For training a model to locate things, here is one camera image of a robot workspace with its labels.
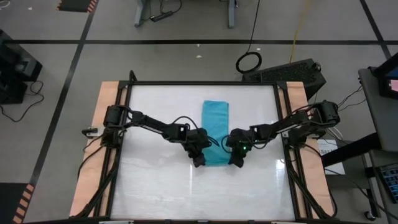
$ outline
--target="white tabletop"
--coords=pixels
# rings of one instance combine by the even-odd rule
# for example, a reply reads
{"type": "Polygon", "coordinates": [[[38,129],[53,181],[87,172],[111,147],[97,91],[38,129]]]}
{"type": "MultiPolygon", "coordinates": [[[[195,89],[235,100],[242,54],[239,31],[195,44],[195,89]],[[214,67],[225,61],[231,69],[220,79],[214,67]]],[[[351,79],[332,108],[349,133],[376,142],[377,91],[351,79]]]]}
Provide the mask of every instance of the white tabletop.
{"type": "MultiPolygon", "coordinates": [[[[205,100],[229,103],[229,131],[278,120],[272,86],[133,86],[130,107],[164,123],[189,116],[201,127],[205,100]]],[[[241,169],[195,168],[180,144],[128,129],[111,218],[294,220],[283,158],[278,136],[249,152],[241,169]]]]}

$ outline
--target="gray floor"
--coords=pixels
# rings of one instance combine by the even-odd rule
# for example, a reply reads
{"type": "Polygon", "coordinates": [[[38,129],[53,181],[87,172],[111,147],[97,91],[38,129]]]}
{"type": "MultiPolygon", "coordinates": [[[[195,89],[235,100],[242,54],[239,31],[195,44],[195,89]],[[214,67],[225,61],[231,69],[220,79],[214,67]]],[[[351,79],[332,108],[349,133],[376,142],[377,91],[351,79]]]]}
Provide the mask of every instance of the gray floor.
{"type": "MultiPolygon", "coordinates": [[[[0,29],[13,39],[78,40],[88,15],[58,12],[55,10],[58,2],[13,0],[0,11],[0,29]]],[[[366,2],[383,37],[398,40],[393,10],[398,2],[366,2]]],[[[157,23],[148,21],[140,28],[133,24],[135,6],[132,0],[100,0],[87,39],[249,39],[256,1],[239,1],[235,29],[227,29],[226,3],[217,0],[183,0],[181,11],[174,16],[157,23]]],[[[178,4],[169,0],[167,7],[174,9],[178,4]]],[[[292,40],[303,7],[304,1],[262,0],[254,38],[292,40]]],[[[159,5],[154,1],[153,14],[158,10],[159,5]]],[[[312,1],[298,39],[376,40],[376,36],[359,1],[318,0],[312,1]]],[[[44,65],[39,80],[45,83],[46,99],[32,108],[20,123],[11,123],[0,116],[0,182],[29,181],[76,50],[76,45],[23,47],[44,65]]],[[[80,131],[91,124],[101,82],[127,79],[131,69],[139,80],[240,80],[235,61],[247,47],[239,44],[86,44],[25,221],[68,217],[76,172],[83,156],[81,148],[86,144],[80,131]]],[[[287,63],[291,53],[291,45],[253,45],[252,49],[262,54],[262,68],[287,63]]],[[[389,50],[394,54],[398,46],[389,46],[389,50]]],[[[327,80],[317,101],[326,99],[337,103],[359,87],[358,69],[379,65],[386,59],[378,45],[298,45],[294,60],[305,58],[320,62],[327,80]]],[[[249,68],[252,63],[245,60],[243,66],[249,68]]],[[[18,117],[34,99],[27,97],[22,105],[5,109],[18,117]]],[[[362,99],[363,93],[357,93],[346,104],[362,99]]],[[[338,128],[345,139],[356,140],[374,132],[366,103],[344,110],[340,116],[342,122],[338,128]]],[[[369,210],[369,204],[357,190],[332,189],[332,193],[338,203],[339,218],[366,221],[362,213],[369,210]]]]}

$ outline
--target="wire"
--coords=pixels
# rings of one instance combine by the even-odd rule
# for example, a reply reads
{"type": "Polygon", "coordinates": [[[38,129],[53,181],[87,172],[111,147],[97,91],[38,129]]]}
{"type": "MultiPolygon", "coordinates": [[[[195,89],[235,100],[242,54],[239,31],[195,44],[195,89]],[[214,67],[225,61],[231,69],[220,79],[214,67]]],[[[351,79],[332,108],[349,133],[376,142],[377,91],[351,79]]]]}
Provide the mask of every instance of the wire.
{"type": "Polygon", "coordinates": [[[327,128],[327,130],[330,131],[330,132],[332,132],[333,135],[334,135],[337,139],[343,140],[341,137],[337,136],[337,134],[336,134],[334,131],[332,131],[330,128],[327,128]]]}
{"type": "Polygon", "coordinates": [[[91,154],[80,164],[79,170],[78,170],[78,172],[77,172],[77,179],[79,179],[81,168],[83,168],[83,165],[86,163],[86,161],[87,161],[89,158],[91,158],[92,156],[94,156],[97,152],[99,152],[103,147],[104,147],[104,146],[100,146],[97,150],[95,150],[93,153],[91,153],[91,154]]]}
{"type": "Polygon", "coordinates": [[[350,94],[350,95],[348,95],[346,98],[344,98],[343,101],[341,101],[341,102],[338,104],[338,107],[340,108],[340,106],[342,106],[342,105],[348,100],[348,98],[350,98],[351,96],[353,96],[355,93],[359,93],[359,92],[362,91],[362,90],[363,90],[363,87],[362,87],[362,85],[360,85],[359,88],[358,88],[357,90],[355,90],[352,94],[350,94]]]}
{"type": "Polygon", "coordinates": [[[336,203],[335,197],[334,197],[333,194],[331,193],[329,187],[328,187],[328,191],[329,191],[329,195],[330,195],[330,198],[331,198],[331,202],[333,203],[333,209],[334,209],[334,211],[335,211],[335,212],[333,212],[333,214],[331,215],[331,217],[332,217],[332,218],[335,218],[335,217],[337,216],[337,213],[338,213],[337,203],[336,203]]]}
{"type": "Polygon", "coordinates": [[[11,4],[11,1],[10,1],[10,0],[3,0],[3,1],[0,1],[0,4],[2,4],[2,3],[4,3],[4,2],[6,2],[6,4],[3,5],[3,6],[0,6],[0,10],[1,10],[1,9],[4,9],[4,8],[6,8],[6,7],[8,7],[8,6],[11,4]]]}
{"type": "Polygon", "coordinates": [[[182,118],[186,118],[186,119],[190,120],[190,121],[192,122],[192,124],[194,125],[194,127],[195,127],[197,130],[199,129],[198,126],[197,126],[197,124],[196,124],[190,117],[187,117],[187,116],[180,116],[180,117],[178,117],[177,119],[175,119],[171,124],[176,123],[178,120],[180,120],[180,119],[182,119],[182,118]]]}
{"type": "Polygon", "coordinates": [[[290,60],[289,63],[292,63],[293,60],[293,55],[294,55],[294,50],[295,50],[295,45],[296,45],[296,40],[297,40],[297,36],[299,35],[299,31],[301,29],[301,27],[303,26],[303,22],[304,22],[304,18],[305,15],[308,12],[308,6],[310,5],[310,0],[306,0],[305,1],[305,5],[304,5],[304,11],[303,14],[301,15],[301,19],[300,19],[300,23],[298,24],[298,28],[294,34],[294,39],[293,39],[293,46],[292,46],[292,53],[290,54],[290,60]]]}
{"type": "MultiPolygon", "coordinates": [[[[181,8],[182,8],[182,1],[181,0],[179,0],[180,1],[180,7],[176,10],[176,11],[172,11],[173,13],[176,13],[176,12],[178,12],[181,8]]],[[[159,12],[161,13],[161,14],[164,14],[165,12],[163,11],[163,2],[164,2],[164,0],[159,0],[159,2],[160,2],[160,6],[159,6],[159,12]]]]}
{"type": "MultiPolygon", "coordinates": [[[[293,146],[290,146],[290,148],[292,148],[293,151],[297,149],[297,148],[294,148],[293,146]]],[[[296,158],[294,158],[294,160],[288,160],[288,159],[285,158],[285,161],[295,162],[295,161],[296,161],[296,158]]]]}
{"type": "Polygon", "coordinates": [[[28,108],[25,110],[25,112],[22,114],[22,116],[21,116],[19,119],[14,119],[14,118],[10,117],[9,115],[7,115],[7,114],[4,112],[4,108],[0,105],[1,114],[3,114],[3,115],[4,115],[5,117],[7,117],[8,119],[10,119],[12,122],[18,123],[18,122],[22,121],[22,119],[24,119],[26,113],[29,111],[29,109],[30,109],[31,107],[33,107],[34,105],[36,105],[36,104],[38,104],[38,103],[41,103],[41,102],[44,100],[44,96],[40,93],[40,92],[42,91],[42,89],[43,89],[43,86],[44,86],[44,83],[43,83],[42,81],[36,81],[36,82],[33,82],[33,83],[30,84],[29,89],[30,89],[30,91],[31,91],[33,94],[25,93],[25,95],[27,95],[27,96],[36,96],[36,95],[39,95],[39,96],[41,96],[41,99],[38,100],[38,101],[36,101],[35,103],[32,103],[30,106],[28,106],[28,108]],[[37,90],[37,91],[34,91],[34,90],[32,89],[32,87],[33,87],[33,85],[34,85],[35,83],[40,83],[40,84],[41,84],[39,90],[37,90]]]}
{"type": "Polygon", "coordinates": [[[294,113],[296,113],[298,110],[301,110],[301,109],[303,109],[303,108],[307,108],[307,107],[313,106],[313,105],[315,105],[315,104],[316,104],[316,103],[311,103],[311,104],[309,104],[309,105],[301,106],[301,107],[297,108],[296,110],[293,110],[293,112],[292,112],[291,114],[294,114],[294,113]]]}
{"type": "Polygon", "coordinates": [[[254,31],[256,30],[256,23],[257,23],[257,15],[259,14],[259,8],[260,8],[260,0],[258,0],[257,2],[257,9],[256,9],[256,16],[254,17],[254,24],[253,24],[253,29],[251,31],[251,37],[250,37],[250,43],[249,43],[249,47],[248,50],[246,51],[246,53],[244,53],[240,58],[238,58],[238,60],[235,63],[235,68],[239,73],[245,74],[245,73],[249,73],[249,72],[253,72],[256,71],[260,68],[261,64],[262,64],[262,57],[261,54],[259,52],[249,52],[251,44],[253,42],[253,35],[254,35],[254,31]],[[249,56],[249,55],[255,55],[258,58],[258,63],[256,66],[254,66],[253,68],[249,69],[249,70],[241,70],[239,64],[241,63],[242,59],[244,59],[245,57],[249,56]]]}
{"type": "Polygon", "coordinates": [[[318,92],[315,94],[315,99],[314,99],[313,103],[317,102],[317,97],[318,97],[318,92]]]}
{"type": "Polygon", "coordinates": [[[224,137],[221,139],[221,147],[223,148],[224,152],[226,152],[226,153],[232,153],[231,151],[227,151],[227,150],[224,148],[224,144],[223,144],[224,139],[227,138],[228,136],[231,136],[231,135],[230,135],[230,134],[227,134],[226,136],[224,136],[224,137]]]}
{"type": "MultiPolygon", "coordinates": [[[[178,117],[177,119],[175,119],[171,124],[176,123],[178,120],[180,120],[180,119],[182,119],[182,118],[186,118],[186,119],[190,120],[190,121],[192,122],[192,124],[194,125],[194,127],[196,128],[197,133],[199,133],[199,128],[198,128],[197,124],[196,124],[190,117],[188,117],[188,116],[180,116],[180,117],[178,117]]],[[[207,136],[207,138],[210,140],[210,142],[212,142],[212,143],[215,144],[216,146],[218,146],[218,147],[220,146],[220,145],[218,144],[218,141],[215,140],[213,137],[207,136]]]]}
{"type": "MultiPolygon", "coordinates": [[[[310,146],[310,145],[308,145],[308,144],[305,144],[305,146],[306,146],[307,148],[311,149],[312,151],[314,151],[320,158],[322,158],[322,156],[321,156],[321,154],[319,153],[319,151],[316,150],[314,147],[312,147],[312,146],[310,146]]],[[[334,207],[334,208],[333,208],[333,209],[334,209],[334,212],[333,212],[333,215],[332,215],[331,217],[332,217],[332,218],[335,218],[336,215],[337,215],[337,212],[338,212],[336,200],[335,200],[335,198],[334,198],[334,196],[333,196],[333,194],[331,193],[331,191],[330,191],[329,188],[328,188],[328,191],[329,191],[329,195],[330,195],[330,197],[331,197],[331,201],[333,202],[333,207],[334,207]]]]}
{"type": "Polygon", "coordinates": [[[95,141],[99,140],[100,138],[102,138],[102,136],[104,136],[104,134],[98,136],[97,138],[94,138],[90,143],[88,143],[88,145],[87,145],[86,147],[84,147],[84,148],[82,149],[82,151],[83,151],[83,152],[86,152],[86,149],[87,149],[93,142],[95,142],[95,141]]]}
{"type": "Polygon", "coordinates": [[[388,215],[388,216],[390,216],[391,218],[393,218],[393,219],[395,219],[395,220],[398,220],[398,217],[397,216],[395,216],[394,214],[392,214],[391,212],[388,212],[385,208],[383,208],[382,206],[380,206],[378,203],[376,203],[371,197],[369,197],[362,189],[361,189],[361,187],[356,183],[356,182],[354,182],[353,180],[351,180],[350,178],[348,178],[347,176],[345,176],[345,175],[343,175],[343,174],[340,174],[340,173],[337,173],[337,172],[335,172],[335,171],[333,171],[333,170],[330,170],[330,169],[326,169],[325,168],[325,170],[327,170],[327,171],[329,171],[329,172],[332,172],[332,173],[334,173],[334,174],[337,174],[337,175],[341,175],[341,176],[343,176],[344,178],[346,178],[348,181],[350,181],[353,185],[355,185],[355,187],[359,190],[359,191],[361,191],[361,193],[366,197],[366,198],[368,198],[368,200],[370,201],[370,202],[372,202],[373,203],[373,205],[375,205],[375,206],[377,206],[378,208],[380,208],[380,210],[382,210],[386,215],[388,215]]]}
{"type": "Polygon", "coordinates": [[[343,110],[349,108],[350,106],[360,105],[361,103],[363,103],[363,102],[365,102],[365,101],[366,101],[366,98],[365,98],[363,101],[359,102],[359,103],[353,103],[353,104],[347,105],[347,106],[345,106],[343,109],[339,110],[338,112],[343,111],[343,110]]]}
{"type": "Polygon", "coordinates": [[[335,136],[335,134],[329,133],[327,129],[326,129],[326,133],[328,133],[328,134],[329,134],[332,138],[334,138],[335,140],[338,140],[339,142],[342,142],[342,143],[344,143],[345,145],[348,145],[348,143],[345,142],[344,140],[338,139],[337,136],[335,136]]]}
{"type": "Polygon", "coordinates": [[[336,130],[338,132],[338,134],[341,136],[341,140],[343,140],[343,134],[336,128],[336,127],[332,127],[334,130],[336,130]]]}
{"type": "Polygon", "coordinates": [[[253,41],[253,35],[254,35],[254,30],[256,29],[257,15],[259,14],[259,8],[260,8],[260,0],[257,3],[256,16],[254,16],[254,24],[253,24],[253,29],[251,31],[250,43],[249,43],[249,47],[248,47],[248,50],[246,51],[246,53],[249,52],[250,47],[251,47],[251,43],[253,41]]]}
{"type": "Polygon", "coordinates": [[[328,144],[332,144],[332,145],[334,145],[334,146],[338,146],[337,144],[335,144],[335,143],[331,143],[331,142],[328,142],[326,139],[324,139],[323,137],[321,137],[326,143],[328,143],[328,144]]]}
{"type": "Polygon", "coordinates": [[[304,144],[304,146],[311,149],[312,151],[314,151],[319,157],[322,157],[321,154],[318,152],[318,150],[316,150],[314,147],[312,147],[308,144],[304,144]]]}

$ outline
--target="blue cloth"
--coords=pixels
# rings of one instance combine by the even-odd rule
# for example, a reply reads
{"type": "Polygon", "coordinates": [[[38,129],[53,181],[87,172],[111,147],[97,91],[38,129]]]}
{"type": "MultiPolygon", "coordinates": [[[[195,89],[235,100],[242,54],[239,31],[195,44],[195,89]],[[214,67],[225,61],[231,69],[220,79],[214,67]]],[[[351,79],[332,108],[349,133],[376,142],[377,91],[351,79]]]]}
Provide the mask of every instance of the blue cloth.
{"type": "Polygon", "coordinates": [[[227,153],[221,147],[221,140],[228,135],[228,103],[218,101],[208,101],[203,103],[201,114],[201,126],[206,129],[207,135],[218,141],[220,146],[212,144],[203,149],[206,159],[206,166],[228,165],[230,153],[227,153]]]}

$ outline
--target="desk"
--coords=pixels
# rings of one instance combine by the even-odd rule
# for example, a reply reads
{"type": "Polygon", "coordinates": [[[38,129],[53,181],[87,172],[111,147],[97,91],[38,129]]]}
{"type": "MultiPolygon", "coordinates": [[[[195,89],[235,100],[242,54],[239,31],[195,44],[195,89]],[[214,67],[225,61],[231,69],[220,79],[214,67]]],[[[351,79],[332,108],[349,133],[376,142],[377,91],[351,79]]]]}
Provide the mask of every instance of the desk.
{"type": "MultiPolygon", "coordinates": [[[[135,27],[139,27],[142,24],[142,13],[145,10],[146,2],[147,0],[137,0],[138,6],[136,9],[136,16],[134,18],[135,27]]],[[[236,0],[228,0],[228,28],[233,28],[235,26],[235,2],[236,0]]]]}
{"type": "MultiPolygon", "coordinates": [[[[376,133],[363,137],[346,146],[339,147],[338,150],[322,156],[323,165],[325,167],[330,166],[337,162],[343,162],[369,152],[373,166],[367,169],[367,177],[376,178],[384,208],[393,214],[397,214],[398,204],[392,203],[381,179],[376,175],[376,168],[398,163],[398,138],[396,131],[396,127],[398,126],[398,100],[380,96],[377,78],[373,76],[369,69],[361,69],[358,73],[371,112],[374,127],[376,128],[376,133]]],[[[362,174],[359,175],[365,174],[364,168],[362,168],[361,172],[362,174]]],[[[380,211],[373,206],[372,203],[371,209],[373,215],[379,217],[380,211]]],[[[397,220],[390,217],[387,218],[389,223],[398,223],[397,220]]]]}
{"type": "MultiPolygon", "coordinates": [[[[98,101],[95,109],[95,114],[92,122],[92,126],[100,126],[103,122],[105,116],[106,107],[115,104],[116,93],[118,92],[119,82],[103,82],[98,101]]],[[[302,83],[287,83],[287,92],[289,93],[290,106],[292,110],[304,106],[307,104],[307,97],[305,96],[305,90],[302,83]]],[[[281,100],[281,105],[285,105],[284,100],[281,100]]],[[[284,116],[286,113],[286,108],[282,107],[282,113],[284,116]]],[[[307,144],[311,145],[315,149],[318,149],[316,140],[309,139],[307,144]]],[[[84,157],[86,158],[93,151],[99,148],[100,142],[94,142],[90,147],[86,149],[84,157]]],[[[328,191],[328,186],[323,171],[321,159],[309,149],[302,149],[300,151],[300,156],[302,158],[303,172],[305,175],[305,180],[307,183],[308,190],[312,193],[315,200],[323,207],[323,209],[328,214],[333,214],[333,207],[330,200],[330,195],[328,191]]],[[[91,199],[92,195],[98,188],[100,181],[101,170],[103,167],[105,157],[105,150],[100,151],[90,160],[87,161],[85,166],[83,166],[80,172],[80,178],[78,180],[75,196],[72,203],[72,208],[70,210],[70,215],[76,215],[79,213],[83,207],[91,199]]],[[[307,217],[305,212],[305,206],[303,202],[303,197],[300,190],[297,188],[297,204],[299,208],[299,217],[307,217]]],[[[109,197],[109,189],[105,191],[102,201],[101,208],[99,210],[99,215],[106,214],[106,204],[109,197]]]]}

